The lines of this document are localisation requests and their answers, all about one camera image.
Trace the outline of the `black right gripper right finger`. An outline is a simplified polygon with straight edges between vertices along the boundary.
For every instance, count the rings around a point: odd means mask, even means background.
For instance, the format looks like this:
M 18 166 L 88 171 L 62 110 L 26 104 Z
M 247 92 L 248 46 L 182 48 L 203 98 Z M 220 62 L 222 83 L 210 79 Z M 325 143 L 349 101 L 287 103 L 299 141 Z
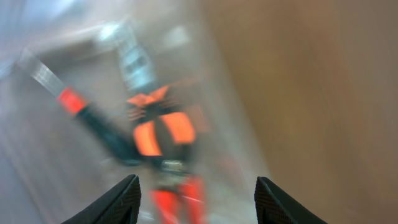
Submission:
M 258 224 L 326 224 L 267 177 L 258 177 L 254 193 Z

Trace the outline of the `clear plastic container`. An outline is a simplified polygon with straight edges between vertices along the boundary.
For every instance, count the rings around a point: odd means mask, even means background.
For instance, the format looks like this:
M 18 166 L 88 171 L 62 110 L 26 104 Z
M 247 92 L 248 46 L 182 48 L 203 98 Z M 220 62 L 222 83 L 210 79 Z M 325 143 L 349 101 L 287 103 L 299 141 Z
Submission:
M 104 120 L 132 129 L 120 54 L 140 44 L 155 72 L 135 79 L 171 84 L 199 139 L 193 170 L 205 181 L 209 223 L 256 223 L 256 177 L 265 174 L 256 140 L 195 1 L 1 2 L 1 153 L 44 223 L 60 223 L 128 174 L 142 186 L 139 223 L 158 223 L 149 164 L 117 160 L 72 118 L 30 71 L 23 50 L 81 93 Z

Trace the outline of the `black red handled screwdriver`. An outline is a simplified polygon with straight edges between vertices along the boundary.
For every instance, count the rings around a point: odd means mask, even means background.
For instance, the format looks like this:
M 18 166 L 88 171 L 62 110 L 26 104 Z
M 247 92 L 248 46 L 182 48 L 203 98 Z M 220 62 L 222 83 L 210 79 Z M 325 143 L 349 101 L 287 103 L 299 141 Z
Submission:
M 64 110 L 79 120 L 117 160 L 127 166 L 138 166 L 141 163 L 142 156 L 134 141 L 108 121 L 96 105 L 61 81 L 34 54 L 24 49 L 17 64 L 53 95 Z

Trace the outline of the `orange black needle-nose pliers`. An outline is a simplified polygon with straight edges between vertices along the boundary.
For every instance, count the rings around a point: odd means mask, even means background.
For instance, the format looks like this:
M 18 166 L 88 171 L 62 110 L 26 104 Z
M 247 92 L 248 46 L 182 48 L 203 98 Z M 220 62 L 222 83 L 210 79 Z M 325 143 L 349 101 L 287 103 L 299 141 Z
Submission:
M 154 63 L 127 21 L 119 23 L 115 39 L 138 152 L 160 169 L 184 169 L 197 134 L 180 105 L 176 88 L 159 80 Z

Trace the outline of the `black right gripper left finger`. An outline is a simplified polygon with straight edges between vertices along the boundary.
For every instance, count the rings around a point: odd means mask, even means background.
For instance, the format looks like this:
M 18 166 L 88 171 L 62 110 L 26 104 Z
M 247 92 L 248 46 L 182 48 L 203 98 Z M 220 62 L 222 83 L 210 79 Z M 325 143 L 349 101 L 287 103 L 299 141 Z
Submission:
M 136 224 L 140 205 L 139 177 L 131 174 L 62 224 Z

